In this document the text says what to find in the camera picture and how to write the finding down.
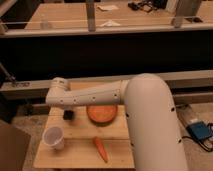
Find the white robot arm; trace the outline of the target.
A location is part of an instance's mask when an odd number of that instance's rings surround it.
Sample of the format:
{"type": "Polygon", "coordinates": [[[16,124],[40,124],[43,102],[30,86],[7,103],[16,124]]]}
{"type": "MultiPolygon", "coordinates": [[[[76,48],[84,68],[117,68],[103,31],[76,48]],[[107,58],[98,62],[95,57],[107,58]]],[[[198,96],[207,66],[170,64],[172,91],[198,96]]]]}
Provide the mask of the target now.
{"type": "Polygon", "coordinates": [[[79,90],[68,85],[66,79],[54,78],[46,103],[64,110],[124,106],[136,171],[189,171],[172,93],[161,77],[145,73],[79,90]]]}

